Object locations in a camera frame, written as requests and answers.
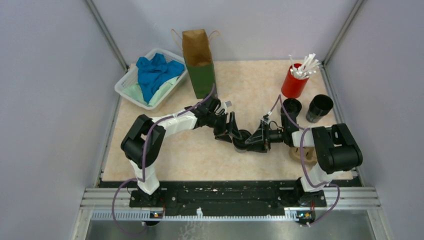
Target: red cup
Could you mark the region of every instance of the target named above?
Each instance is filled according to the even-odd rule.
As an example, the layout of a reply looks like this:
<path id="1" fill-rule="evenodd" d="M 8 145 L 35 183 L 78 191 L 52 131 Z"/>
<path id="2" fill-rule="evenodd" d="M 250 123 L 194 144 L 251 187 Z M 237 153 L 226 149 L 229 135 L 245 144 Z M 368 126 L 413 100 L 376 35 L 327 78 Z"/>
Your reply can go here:
<path id="1" fill-rule="evenodd" d="M 294 67 L 298 68 L 301 65 L 301 63 L 295 63 Z M 281 87 L 281 93 L 289 99 L 297 99 L 301 96 L 309 77 L 299 80 L 292 75 L 290 69 L 292 69 L 292 66 L 290 66 L 287 71 L 287 75 Z"/>

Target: brown paper bag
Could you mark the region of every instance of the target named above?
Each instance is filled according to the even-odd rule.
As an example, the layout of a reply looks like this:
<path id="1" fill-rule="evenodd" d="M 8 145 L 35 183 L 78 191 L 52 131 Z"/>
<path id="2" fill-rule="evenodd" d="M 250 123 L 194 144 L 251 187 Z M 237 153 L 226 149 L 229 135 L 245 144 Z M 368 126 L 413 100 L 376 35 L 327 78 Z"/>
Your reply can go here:
<path id="1" fill-rule="evenodd" d="M 218 96 L 215 68 L 212 61 L 211 49 L 209 42 L 216 36 L 220 35 L 219 31 L 213 31 L 209 37 L 204 29 L 188 30 L 182 32 L 182 37 L 175 31 L 171 30 L 172 37 L 175 43 L 182 50 L 185 66 L 190 76 L 191 85 L 193 86 L 194 94 L 197 99 L 206 97 L 212 90 L 215 84 L 215 94 Z M 179 45 L 174 37 L 174 33 L 181 39 L 182 46 Z"/>
<path id="2" fill-rule="evenodd" d="M 201 67 L 212 63 L 208 35 L 204 29 L 182 32 L 182 54 L 190 66 Z"/>

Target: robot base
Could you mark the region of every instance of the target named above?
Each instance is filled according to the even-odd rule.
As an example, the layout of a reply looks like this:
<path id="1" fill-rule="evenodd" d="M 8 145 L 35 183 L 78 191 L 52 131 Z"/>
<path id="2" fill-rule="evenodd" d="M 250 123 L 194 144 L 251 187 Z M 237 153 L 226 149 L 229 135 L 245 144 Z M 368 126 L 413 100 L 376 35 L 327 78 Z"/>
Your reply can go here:
<path id="1" fill-rule="evenodd" d="M 284 208 L 309 206 L 311 201 L 316 207 L 327 206 L 323 191 L 301 193 L 293 181 L 289 182 L 166 181 L 152 195 L 132 191 L 129 206 L 165 205 L 167 216 L 192 216 L 199 207 L 205 216 L 281 216 L 285 214 Z"/>

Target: white wall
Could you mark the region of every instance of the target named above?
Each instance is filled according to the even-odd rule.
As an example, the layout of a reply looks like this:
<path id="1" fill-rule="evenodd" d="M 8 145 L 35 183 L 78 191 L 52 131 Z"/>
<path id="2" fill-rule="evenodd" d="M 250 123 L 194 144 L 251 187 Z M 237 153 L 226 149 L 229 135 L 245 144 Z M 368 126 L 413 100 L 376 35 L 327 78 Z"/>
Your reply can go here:
<path id="1" fill-rule="evenodd" d="M 122 69 L 82 0 L 3 0 L 0 36 L 0 239 L 69 239 Z"/>
<path id="2" fill-rule="evenodd" d="M 424 1 L 367 1 L 329 66 L 395 237 L 424 234 Z"/>
<path id="3" fill-rule="evenodd" d="M 170 30 L 219 30 L 215 60 L 323 60 L 356 0 L 95 0 L 127 64 L 153 48 L 182 54 Z"/>

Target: blue towel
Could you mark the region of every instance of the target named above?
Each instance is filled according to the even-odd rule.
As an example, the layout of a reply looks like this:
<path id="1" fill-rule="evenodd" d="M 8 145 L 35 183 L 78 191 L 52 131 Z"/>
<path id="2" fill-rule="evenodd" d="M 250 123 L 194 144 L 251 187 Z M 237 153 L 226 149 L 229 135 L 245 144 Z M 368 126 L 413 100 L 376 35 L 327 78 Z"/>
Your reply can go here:
<path id="1" fill-rule="evenodd" d="M 152 60 L 140 57 L 136 64 L 138 68 L 138 84 L 147 103 L 159 87 L 166 81 L 181 75 L 184 65 L 177 61 L 167 63 L 164 55 L 156 53 Z"/>

